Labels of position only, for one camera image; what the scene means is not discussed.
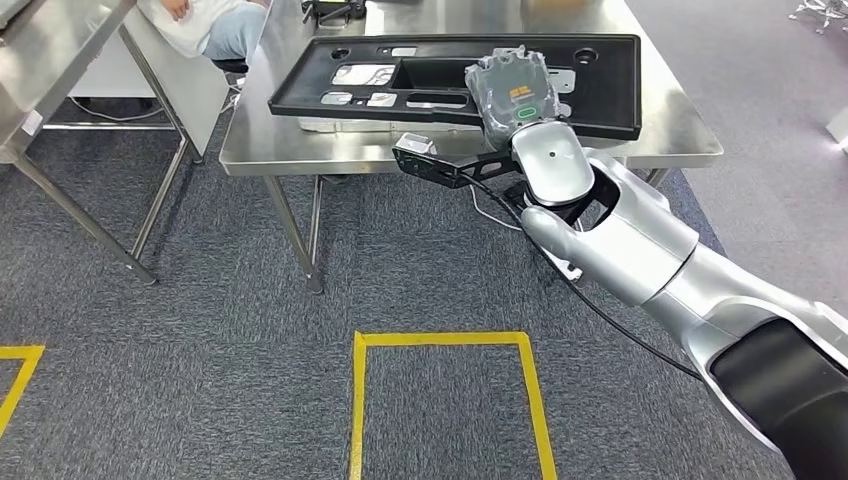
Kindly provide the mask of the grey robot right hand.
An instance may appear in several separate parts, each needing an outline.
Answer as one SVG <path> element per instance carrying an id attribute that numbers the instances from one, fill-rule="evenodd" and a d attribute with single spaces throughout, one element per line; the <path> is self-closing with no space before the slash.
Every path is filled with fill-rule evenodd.
<path id="1" fill-rule="evenodd" d="M 545 56 L 523 45 L 494 50 L 465 68 L 465 85 L 480 118 L 484 138 L 495 150 L 506 148 L 523 127 L 561 116 Z"/>

